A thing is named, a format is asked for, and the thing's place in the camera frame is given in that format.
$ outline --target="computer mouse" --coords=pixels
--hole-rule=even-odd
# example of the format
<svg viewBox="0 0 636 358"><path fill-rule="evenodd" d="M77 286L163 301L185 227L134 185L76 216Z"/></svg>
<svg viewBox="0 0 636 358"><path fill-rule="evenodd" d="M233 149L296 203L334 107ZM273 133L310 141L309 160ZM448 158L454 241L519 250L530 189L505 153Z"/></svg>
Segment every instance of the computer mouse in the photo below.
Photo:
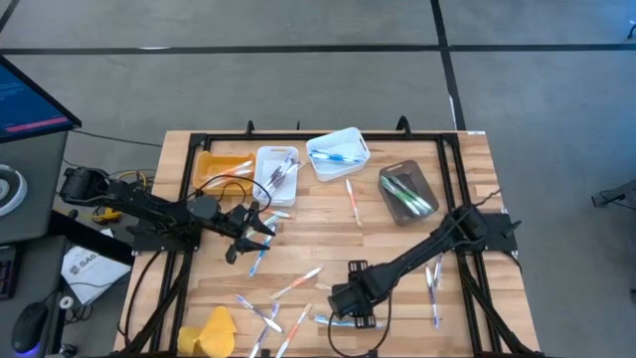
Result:
<svg viewBox="0 0 636 358"><path fill-rule="evenodd" d="M47 321L49 308L42 302L27 305L13 325L11 345L18 353L26 353L38 345Z"/></svg>

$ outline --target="white plastic container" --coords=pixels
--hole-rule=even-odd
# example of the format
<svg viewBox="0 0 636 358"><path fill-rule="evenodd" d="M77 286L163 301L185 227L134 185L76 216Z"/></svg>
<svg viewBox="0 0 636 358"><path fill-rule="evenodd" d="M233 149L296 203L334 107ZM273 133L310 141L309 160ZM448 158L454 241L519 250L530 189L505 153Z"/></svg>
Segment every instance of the white plastic container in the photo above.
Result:
<svg viewBox="0 0 636 358"><path fill-rule="evenodd" d="M256 168L254 170L254 181L264 185L269 176L276 170L278 165L282 163L287 154L291 152L296 160L298 160L298 149L292 146L263 146L256 152ZM285 180L271 194L272 206L292 206L296 202L296 186L298 183L298 173L288 174ZM265 196L264 200L260 200L261 190L257 185L253 187L253 197L258 200L261 205L267 204Z"/></svg>
<svg viewBox="0 0 636 358"><path fill-rule="evenodd" d="M311 165L313 165L314 170L316 171L316 176L320 181L329 181L343 175L357 172L364 168L365 165L367 165L369 158L371 158L371 152L369 151L369 147L367 147L367 143L365 143L365 139L362 137L362 133L355 127L338 130L307 141L307 153L313 149L320 149L330 153L358 156L365 159L362 163L351 165L324 160L314 160L309 157Z"/></svg>

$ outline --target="roll of tape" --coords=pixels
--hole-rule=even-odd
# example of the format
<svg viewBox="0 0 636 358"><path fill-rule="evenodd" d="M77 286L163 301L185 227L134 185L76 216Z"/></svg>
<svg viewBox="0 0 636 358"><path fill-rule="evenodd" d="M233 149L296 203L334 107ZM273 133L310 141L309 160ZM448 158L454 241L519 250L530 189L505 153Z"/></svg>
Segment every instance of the roll of tape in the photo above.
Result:
<svg viewBox="0 0 636 358"><path fill-rule="evenodd" d="M75 303L75 301L73 300L72 297L64 296L60 300L60 308L61 309L69 309L69 308L73 307L73 303Z"/></svg>

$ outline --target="wooden tabletop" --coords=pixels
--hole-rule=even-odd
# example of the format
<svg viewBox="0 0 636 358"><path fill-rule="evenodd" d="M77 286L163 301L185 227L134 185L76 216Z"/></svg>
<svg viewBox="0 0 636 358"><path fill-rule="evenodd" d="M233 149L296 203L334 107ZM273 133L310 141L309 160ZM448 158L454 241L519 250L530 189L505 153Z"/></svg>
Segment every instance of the wooden tabletop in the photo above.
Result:
<svg viewBox="0 0 636 358"><path fill-rule="evenodd" d="M153 188L155 195L168 200L177 199L190 134L189 131L167 132ZM483 133L458 132L458 135L470 195L473 202L478 202L499 188L488 140ZM347 176L358 199L364 222L362 229L356 226L344 178L319 182L311 165L307 165L298 175L295 205L285 208L293 215L293 219L279 222L271 250L254 278L249 278L247 273L254 263L255 254L239 256L233 266L228 265L225 252L229 240L211 232L204 233L201 248L194 254L183 324L202 327L214 307L227 306L238 329L233 356L245 356L262 330L263 323L252 312L237 304L235 294L242 294L268 312L272 305L269 297L274 292L289 285L298 276L323 266L318 276L280 299L281 309L276 321L288 330L308 302L313 303L312 316L331 313L326 298L332 284L347 281L348 261L367 260L371 265L388 262L427 238L447 212L435 144L426 141L369 141L367 144L372 152L371 160L363 170ZM244 155L255 153L263 145L295 146L301 160L308 160L304 141L216 141L212 152ZM455 200L461 203L452 154L450 150L447 152ZM398 227L378 190L378 173L383 167L407 159L418 163L440 208L422 222ZM230 208L236 200L224 202L224 209ZM481 210L499 212L502 208L502 198L496 196ZM144 254L135 260L122 322L132 288L151 256ZM132 333L143 326L157 305L165 259L166 254L162 254L141 283L140 293L134 302ZM519 269L503 254L484 253L484 260L495 307L523 343L532 349L539 349ZM175 275L180 264L181 261L177 260ZM423 268L401 279L394 291L393 301L391 332L380 348L381 356L468 356L472 353L457 261L453 253L447 253L444 258L438 293L441 316L439 330L432 324L432 309ZM488 350L490 344L483 313L480 308L477 311L483 346ZM378 321L386 322L387 313L386 302L376 307ZM167 348L172 317L171 308L164 323L163 349ZM349 354L366 352L376 345L382 335L381 330L340 327L334 328L333 333L335 345ZM308 319L301 325L286 355L334 356L326 335L325 325ZM275 354L283 340L283 335L270 333L264 348L272 349ZM118 335L115 349L121 349L122 346L123 339Z"/></svg>

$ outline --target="monitor screen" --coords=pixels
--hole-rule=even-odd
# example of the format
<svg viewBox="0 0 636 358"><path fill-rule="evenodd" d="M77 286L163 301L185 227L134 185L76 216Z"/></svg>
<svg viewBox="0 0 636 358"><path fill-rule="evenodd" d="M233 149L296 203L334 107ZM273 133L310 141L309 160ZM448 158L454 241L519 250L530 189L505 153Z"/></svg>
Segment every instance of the monitor screen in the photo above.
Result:
<svg viewBox="0 0 636 358"><path fill-rule="evenodd" d="M69 130L79 121L0 57L0 142Z"/></svg>

